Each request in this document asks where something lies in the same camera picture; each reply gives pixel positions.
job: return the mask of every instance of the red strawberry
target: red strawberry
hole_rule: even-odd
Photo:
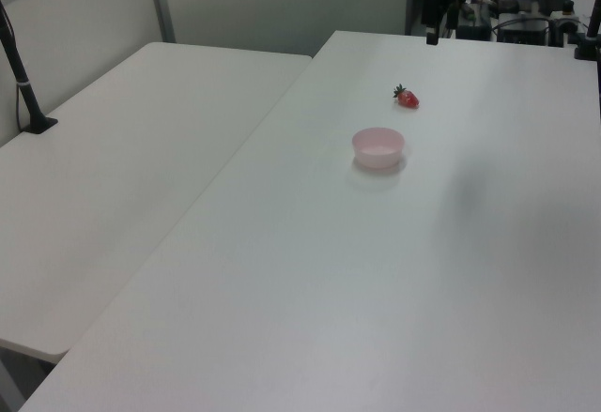
[[[403,88],[401,84],[394,89],[394,97],[397,98],[399,104],[410,109],[417,109],[420,106],[417,97],[406,88]]]

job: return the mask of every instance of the white wall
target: white wall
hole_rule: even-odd
[[[167,0],[176,41],[315,55],[334,30],[405,33],[408,0]]]
[[[16,0],[6,9],[45,114],[146,43],[161,40],[153,0]],[[14,88],[2,51],[0,145],[17,134]],[[26,123],[24,104],[22,110]]]

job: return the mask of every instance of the bowl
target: bowl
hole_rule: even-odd
[[[401,161],[405,138],[388,128],[360,130],[353,136],[355,160],[373,170],[395,166]]]

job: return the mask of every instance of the black pole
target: black pole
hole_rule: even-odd
[[[601,0],[594,0],[593,12],[589,21],[589,30],[586,35],[578,34],[579,42],[574,50],[574,58],[577,60],[597,59],[597,48],[601,41],[599,40],[599,25],[601,24]]]
[[[25,67],[23,66],[19,52],[17,51],[15,37],[12,34],[10,24],[8,23],[8,15],[4,10],[1,1],[0,40],[2,40],[2,46],[4,46],[4,51],[7,53],[8,62],[10,63],[12,72],[17,80],[17,85],[19,86],[19,90],[21,90],[23,100],[25,101],[25,105],[29,111],[29,125],[26,126],[23,131],[36,134],[43,133],[46,129],[51,128],[58,121],[54,118],[45,116],[39,109],[38,100],[36,99],[36,95],[34,94],[31,84],[29,83],[29,78],[25,72]]]

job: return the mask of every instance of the cable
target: cable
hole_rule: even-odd
[[[501,23],[499,25],[494,26],[491,30],[494,32],[495,30],[501,29],[502,27],[506,26],[506,25],[511,25],[511,24],[517,24],[517,23],[524,23],[526,21],[545,21],[547,23],[551,23],[553,20],[550,20],[549,18],[516,18],[514,20],[509,20],[506,21],[504,23]],[[582,24],[584,27],[586,27],[587,29],[589,28],[588,25],[586,25],[585,23],[578,21],[578,20],[571,20],[570,18],[560,18],[559,20],[555,20],[556,22],[561,22],[561,23],[575,23],[575,24]]]
[[[501,29],[502,27],[505,27],[506,25],[517,24],[517,23],[524,23],[526,21],[544,21],[546,23],[549,23],[550,20],[548,18],[521,18],[521,19],[517,18],[515,20],[509,20],[509,21],[506,21],[504,23],[495,25],[490,30],[492,30],[494,32],[495,30]]]
[[[17,115],[17,129],[19,130],[19,132],[23,132],[23,129],[21,128],[21,119],[19,118],[19,85],[16,84],[16,93],[17,93],[17,103],[15,106],[15,114]]]

